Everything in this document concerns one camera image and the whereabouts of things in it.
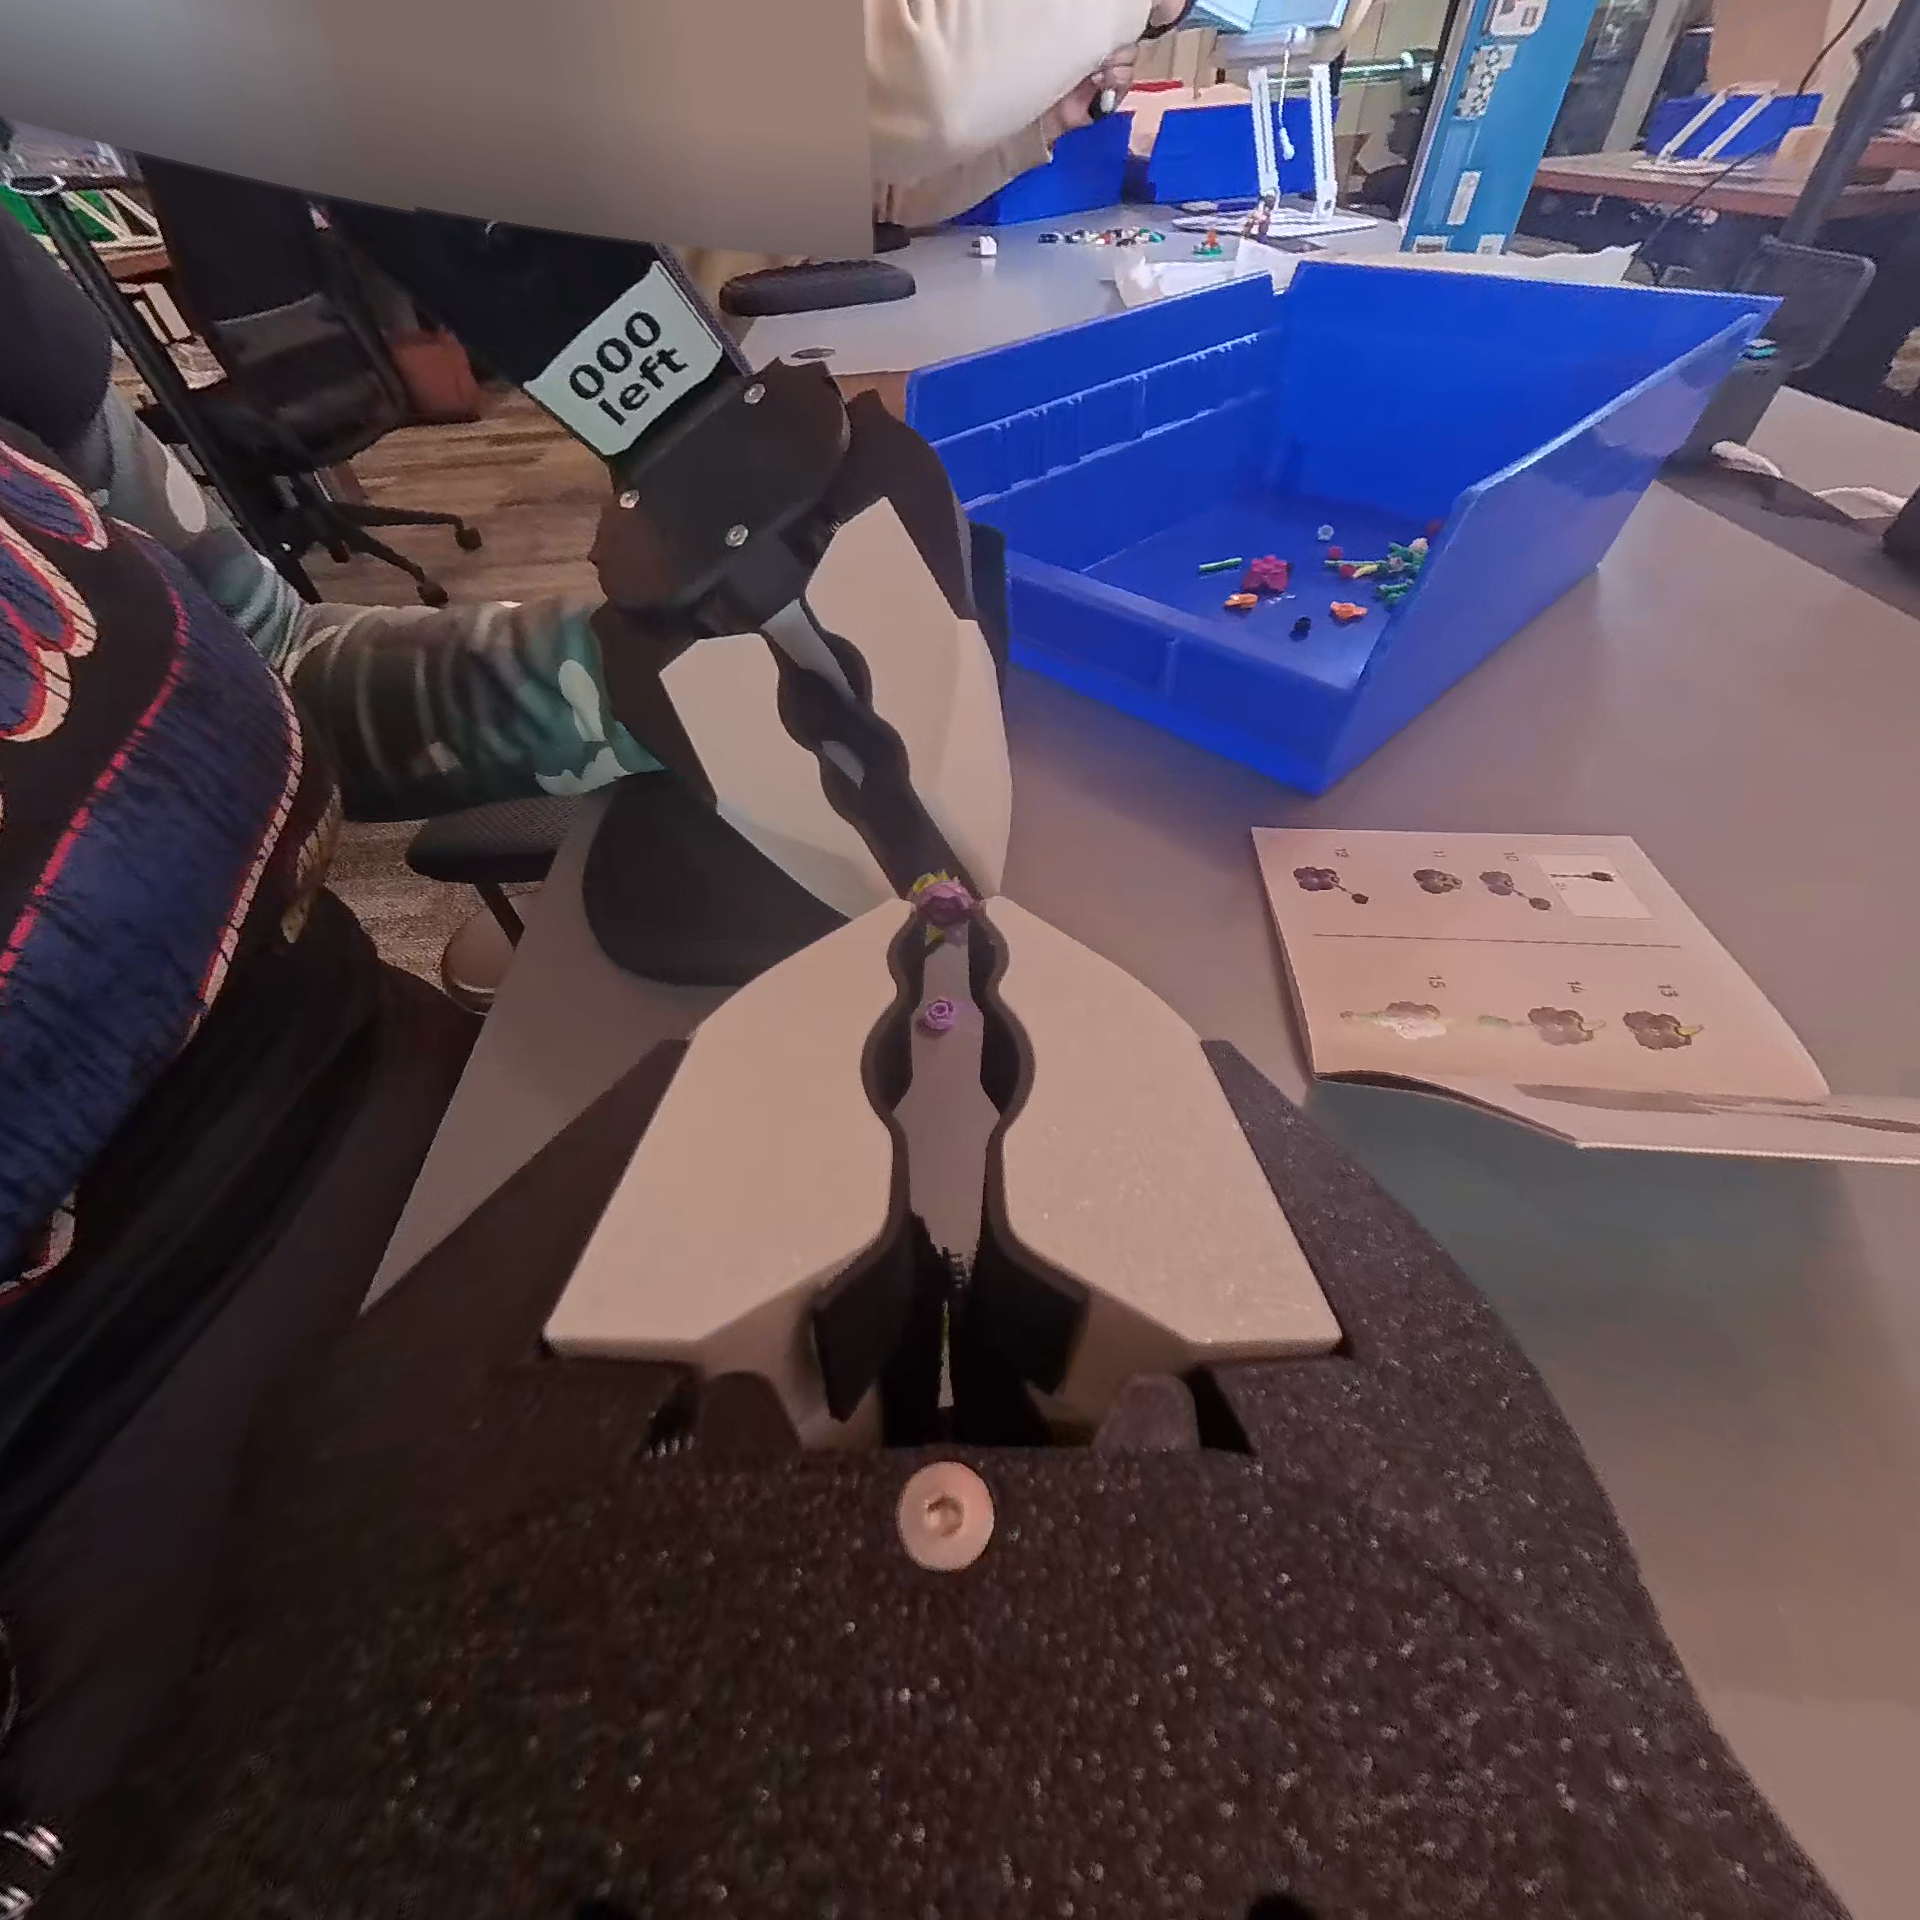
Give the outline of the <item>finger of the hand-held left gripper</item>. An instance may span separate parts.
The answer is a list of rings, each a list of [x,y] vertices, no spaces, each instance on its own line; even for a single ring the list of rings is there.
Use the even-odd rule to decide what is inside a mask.
[[[664,675],[723,819],[837,909],[911,899],[939,870],[915,782],[915,697],[939,660],[925,607],[837,630],[791,602],[754,635],[697,639]]]
[[[925,873],[1002,890],[1015,778],[984,593],[947,489],[852,513],[807,582],[804,662],[840,708],[816,749],[835,828],[810,836],[804,884],[835,909]]]

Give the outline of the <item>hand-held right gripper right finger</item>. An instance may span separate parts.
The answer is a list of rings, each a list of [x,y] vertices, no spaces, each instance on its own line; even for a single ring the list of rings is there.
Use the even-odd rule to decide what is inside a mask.
[[[1091,1435],[1138,1378],[1322,1361],[1337,1315],[1188,1021],[1009,895],[968,938],[992,1113],[953,1299],[964,1435]]]

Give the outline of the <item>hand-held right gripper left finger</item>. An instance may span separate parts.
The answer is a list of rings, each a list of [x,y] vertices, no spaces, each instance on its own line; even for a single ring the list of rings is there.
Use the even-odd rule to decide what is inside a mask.
[[[880,1434],[880,1362],[829,1381],[811,1311],[906,1223],[861,1059],[899,1004],[907,926],[883,903],[703,1019],[546,1316],[548,1351],[751,1373],[801,1435]]]

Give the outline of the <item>person's left forearm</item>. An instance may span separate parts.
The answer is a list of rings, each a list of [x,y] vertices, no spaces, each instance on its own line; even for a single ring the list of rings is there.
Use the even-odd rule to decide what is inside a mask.
[[[588,604],[305,607],[275,655],[356,826],[656,775],[612,715]]]

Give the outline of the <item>grey desk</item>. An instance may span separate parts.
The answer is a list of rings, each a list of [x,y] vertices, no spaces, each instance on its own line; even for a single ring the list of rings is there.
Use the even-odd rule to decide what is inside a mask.
[[[1251,830],[1615,833],[1845,1095],[1915,1090],[1915,590],[1666,484],[1311,804],[1015,671],[1015,899],[1305,1092]],[[1331,1129],[1600,1471],[1697,1690],[1855,1915],[1915,1915],[1915,1172],[1607,1156],[1415,1095]]]

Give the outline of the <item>black wrist rest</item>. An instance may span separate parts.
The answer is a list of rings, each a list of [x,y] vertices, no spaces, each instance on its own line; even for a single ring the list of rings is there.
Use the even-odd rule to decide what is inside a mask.
[[[723,284],[719,306],[733,321],[773,321],[899,305],[917,291],[911,269],[879,257],[821,259],[739,273]]]
[[[624,778],[584,861],[605,958],[668,988],[739,989],[849,923],[673,775]]]

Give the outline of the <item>blue storage bin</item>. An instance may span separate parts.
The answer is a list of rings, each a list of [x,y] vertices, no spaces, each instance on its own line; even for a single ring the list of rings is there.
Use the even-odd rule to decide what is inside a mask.
[[[1208,98],[1170,93],[1156,111],[1133,107],[1136,126],[1123,177],[1123,198],[1136,204],[1256,201],[1257,111],[1237,87]],[[1296,87],[1271,98],[1273,149],[1285,201],[1337,204],[1337,166],[1315,166],[1313,93]]]
[[[1064,134],[1040,166],[951,217],[953,226],[1019,226],[1123,201],[1133,117],[1114,111]]]
[[[922,367],[906,419],[1007,541],[1013,655],[1320,795],[1587,580],[1775,299],[1303,260]],[[1444,524],[1393,614],[1292,637]],[[1215,558],[1296,559],[1221,607]]]

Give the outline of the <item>office chair base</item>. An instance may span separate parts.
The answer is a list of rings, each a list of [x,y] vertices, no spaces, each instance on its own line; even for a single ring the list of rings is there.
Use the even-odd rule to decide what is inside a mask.
[[[424,822],[409,839],[412,873],[479,899],[440,958],[443,995],[469,1015],[491,1012],[524,935],[519,895],[545,884],[584,812],[584,797],[497,802]]]

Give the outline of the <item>pile of toy brick pieces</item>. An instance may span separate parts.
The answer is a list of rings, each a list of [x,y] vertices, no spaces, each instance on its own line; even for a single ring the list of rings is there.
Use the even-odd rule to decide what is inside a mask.
[[[1378,551],[1355,551],[1340,539],[1336,524],[1322,522],[1313,530],[1315,565],[1340,593],[1324,610],[1298,612],[1289,626],[1292,637],[1311,635],[1320,620],[1349,629],[1365,618],[1396,612],[1415,594],[1442,530],[1440,518],[1429,518],[1418,534],[1388,539]],[[1237,618],[1298,596],[1301,570],[1280,554],[1200,559],[1191,571],[1200,580],[1223,582],[1221,607]]]

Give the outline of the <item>instruction booklet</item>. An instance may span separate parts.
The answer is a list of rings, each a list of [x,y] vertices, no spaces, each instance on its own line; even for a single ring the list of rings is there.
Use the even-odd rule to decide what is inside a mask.
[[[1837,1095],[1625,836],[1253,830],[1315,1082],[1580,1150],[1919,1166],[1915,1099]]]

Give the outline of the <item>person's dark pants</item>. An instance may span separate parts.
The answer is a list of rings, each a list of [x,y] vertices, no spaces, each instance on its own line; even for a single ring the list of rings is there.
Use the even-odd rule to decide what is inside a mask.
[[[4,1915],[201,1644],[256,1419],[383,1266],[479,1021],[324,890],[171,1062],[4,1015]]]

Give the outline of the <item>blue printed carton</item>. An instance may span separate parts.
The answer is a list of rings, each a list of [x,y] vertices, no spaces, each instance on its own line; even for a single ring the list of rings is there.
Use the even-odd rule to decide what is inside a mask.
[[[1504,252],[1594,13],[1596,2],[1455,7],[1399,217],[1405,254]]]

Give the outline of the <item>black device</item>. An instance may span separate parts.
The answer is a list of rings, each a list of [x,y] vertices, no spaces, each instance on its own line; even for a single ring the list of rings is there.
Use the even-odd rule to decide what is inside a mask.
[[[1741,349],[1688,441],[1666,461],[1683,473],[1714,461],[1722,444],[1744,445],[1789,375],[1813,367],[1866,299],[1879,267],[1871,257],[1763,237],[1732,291],[1775,299],[1763,334]]]

